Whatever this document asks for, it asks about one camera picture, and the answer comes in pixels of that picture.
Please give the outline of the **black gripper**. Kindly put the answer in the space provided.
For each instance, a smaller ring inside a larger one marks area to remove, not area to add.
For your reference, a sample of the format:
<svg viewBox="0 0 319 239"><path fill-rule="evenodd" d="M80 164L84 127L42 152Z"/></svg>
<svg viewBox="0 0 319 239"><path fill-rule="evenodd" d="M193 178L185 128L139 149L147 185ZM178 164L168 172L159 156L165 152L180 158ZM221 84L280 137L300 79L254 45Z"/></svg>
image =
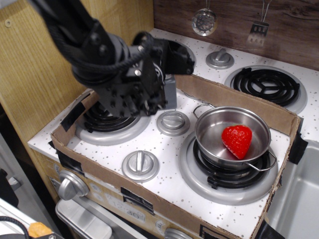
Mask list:
<svg viewBox="0 0 319 239"><path fill-rule="evenodd" d="M176 41L160 39L161 50L159 67L165 74L190 75L194 71L195 61L187 47Z"/></svg>

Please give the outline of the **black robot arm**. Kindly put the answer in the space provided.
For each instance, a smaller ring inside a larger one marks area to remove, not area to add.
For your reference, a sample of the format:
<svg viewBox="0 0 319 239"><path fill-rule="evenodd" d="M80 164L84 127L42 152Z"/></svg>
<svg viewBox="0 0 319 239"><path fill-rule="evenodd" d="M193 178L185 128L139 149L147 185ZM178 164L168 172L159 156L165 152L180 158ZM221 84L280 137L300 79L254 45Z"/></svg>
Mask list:
<svg viewBox="0 0 319 239"><path fill-rule="evenodd" d="M131 46L108 33L78 0L32 0L75 79L120 118L151 116L175 101L166 74L190 75L195 60L185 46L138 33Z"/></svg>

